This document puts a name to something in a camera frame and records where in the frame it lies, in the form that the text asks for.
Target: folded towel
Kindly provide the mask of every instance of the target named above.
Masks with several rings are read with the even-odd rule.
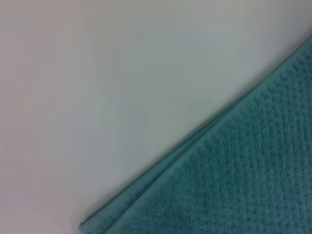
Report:
[[[79,228],[312,233],[312,39]]]

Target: textured towel surface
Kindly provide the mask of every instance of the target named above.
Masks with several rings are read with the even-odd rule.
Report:
[[[312,39],[80,230],[312,233]]]

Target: teal towel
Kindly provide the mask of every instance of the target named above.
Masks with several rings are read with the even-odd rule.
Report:
[[[79,228],[312,233],[312,39]]]

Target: white surface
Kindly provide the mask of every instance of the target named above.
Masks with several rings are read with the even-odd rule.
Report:
[[[1,1],[1,233],[77,234],[280,61],[311,11],[310,0]]]

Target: fabric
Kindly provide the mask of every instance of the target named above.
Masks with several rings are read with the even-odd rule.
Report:
[[[79,228],[312,233],[312,39]]]

